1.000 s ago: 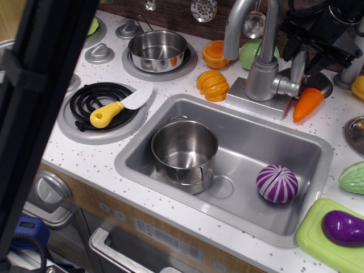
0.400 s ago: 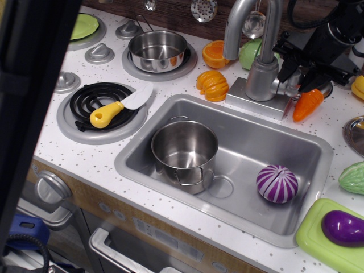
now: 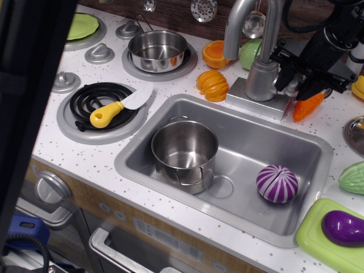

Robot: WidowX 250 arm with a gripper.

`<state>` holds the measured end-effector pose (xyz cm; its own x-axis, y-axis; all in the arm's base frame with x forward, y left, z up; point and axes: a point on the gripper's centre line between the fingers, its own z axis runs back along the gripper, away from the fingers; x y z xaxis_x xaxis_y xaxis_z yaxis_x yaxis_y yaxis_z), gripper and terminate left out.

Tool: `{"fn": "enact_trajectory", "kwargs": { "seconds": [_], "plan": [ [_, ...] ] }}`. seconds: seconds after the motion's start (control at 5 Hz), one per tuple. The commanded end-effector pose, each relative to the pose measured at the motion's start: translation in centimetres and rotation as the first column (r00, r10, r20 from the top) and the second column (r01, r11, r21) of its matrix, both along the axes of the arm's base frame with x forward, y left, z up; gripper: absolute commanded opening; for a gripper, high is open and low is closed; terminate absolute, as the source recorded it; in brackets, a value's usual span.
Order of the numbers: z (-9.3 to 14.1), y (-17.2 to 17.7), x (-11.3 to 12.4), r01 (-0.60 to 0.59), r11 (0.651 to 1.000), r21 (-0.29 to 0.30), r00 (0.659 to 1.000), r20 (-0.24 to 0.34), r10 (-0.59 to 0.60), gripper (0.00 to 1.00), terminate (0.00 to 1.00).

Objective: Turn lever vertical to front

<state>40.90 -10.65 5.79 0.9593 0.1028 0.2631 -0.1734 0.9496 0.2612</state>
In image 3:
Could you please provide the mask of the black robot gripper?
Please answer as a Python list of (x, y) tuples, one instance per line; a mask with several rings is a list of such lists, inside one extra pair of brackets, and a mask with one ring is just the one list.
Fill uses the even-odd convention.
[(298, 101), (305, 101), (327, 88), (343, 93), (358, 76), (341, 58), (357, 45), (356, 34), (333, 27), (317, 31), (306, 41), (280, 40), (270, 55), (280, 66), (276, 90), (282, 91), (299, 73), (304, 80), (298, 86)]

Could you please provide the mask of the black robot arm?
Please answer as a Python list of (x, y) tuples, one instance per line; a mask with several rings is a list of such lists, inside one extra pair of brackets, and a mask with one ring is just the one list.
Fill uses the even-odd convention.
[(285, 26), (293, 32), (314, 31), (305, 41), (282, 39), (270, 59), (279, 63), (274, 82), (278, 92), (292, 92), (304, 101), (325, 89), (343, 93), (358, 78), (341, 58), (363, 43), (363, 1), (333, 1), (330, 16), (311, 26), (293, 27), (288, 23), (291, 1), (283, 8)]

